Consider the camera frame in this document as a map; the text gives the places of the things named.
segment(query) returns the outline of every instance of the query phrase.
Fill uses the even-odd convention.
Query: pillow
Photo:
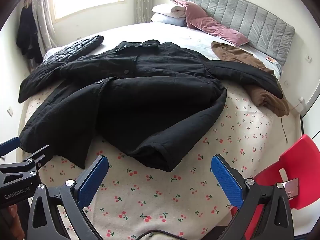
[[[187,27],[187,22],[185,17],[181,18],[173,18],[169,17],[167,15],[163,15],[160,13],[155,13],[151,21],[153,22],[161,22],[161,23],[167,23],[167,24],[172,24],[172,25],[177,25],[177,26],[182,26],[182,27]]]
[[[172,2],[156,5],[152,8],[152,11],[174,18],[186,17],[186,8]]]
[[[248,38],[242,33],[237,32],[234,29],[225,27],[211,17],[194,19],[189,21],[189,24],[192,24],[193,26],[212,36],[218,36],[219,38],[230,42],[236,47],[249,42]]]
[[[200,5],[195,4],[194,2],[184,1],[184,0],[171,0],[173,3],[186,7],[186,19],[187,26],[190,29],[197,29],[189,21],[207,17],[207,13],[201,8]]]

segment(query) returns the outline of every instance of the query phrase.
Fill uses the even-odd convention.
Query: gray curtain
[[[135,0],[135,23],[151,22],[152,0]]]
[[[38,29],[38,42],[42,56],[57,47],[49,11],[49,0],[32,0],[32,13]]]

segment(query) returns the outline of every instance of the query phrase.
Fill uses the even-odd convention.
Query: cable
[[[289,111],[291,112],[291,110],[295,109],[298,105],[300,105],[302,102],[300,102],[299,104],[297,104],[294,108],[290,109]],[[281,117],[281,126],[282,126],[282,130],[285,136],[285,143],[289,143],[288,139],[287,139],[287,135],[285,134],[284,128],[283,128],[283,123],[282,123],[282,117]]]
[[[171,237],[174,237],[176,239],[180,239],[180,240],[187,240],[181,236],[176,236],[174,234],[171,234],[171,233],[168,233],[166,231],[162,231],[162,230],[157,230],[157,229],[154,229],[154,230],[150,230],[150,231],[147,231],[145,233],[143,233],[141,236],[138,236],[135,240],[140,240],[141,238],[143,238],[144,236],[146,236],[147,234],[150,234],[150,233],[153,233],[153,232],[157,232],[157,233],[161,233],[161,234],[164,234],[164,235],[167,235],[167,236],[171,236]]]

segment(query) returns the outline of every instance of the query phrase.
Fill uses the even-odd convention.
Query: pink pillow
[[[205,10],[203,10],[200,5],[197,5],[194,2],[189,2],[184,0],[171,0],[171,1],[177,5],[184,6],[186,8],[187,27],[190,29],[196,29],[196,28],[192,24],[190,24],[189,21],[208,16]]]
[[[249,42],[248,38],[242,33],[223,26],[221,23],[218,23],[211,17],[193,19],[189,21],[189,24],[192,24],[193,26],[212,36],[218,36],[219,38],[230,42],[236,47]]]

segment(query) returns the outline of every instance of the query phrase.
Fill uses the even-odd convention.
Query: brown garment
[[[274,70],[266,68],[259,59],[242,49],[215,41],[211,43],[211,49],[221,60],[245,63],[270,73],[271,75],[275,74]],[[283,91],[283,98],[277,98],[270,92],[255,85],[246,85],[244,86],[244,89],[247,91],[255,106],[265,106],[279,117],[289,115],[290,109],[288,102],[284,97]]]

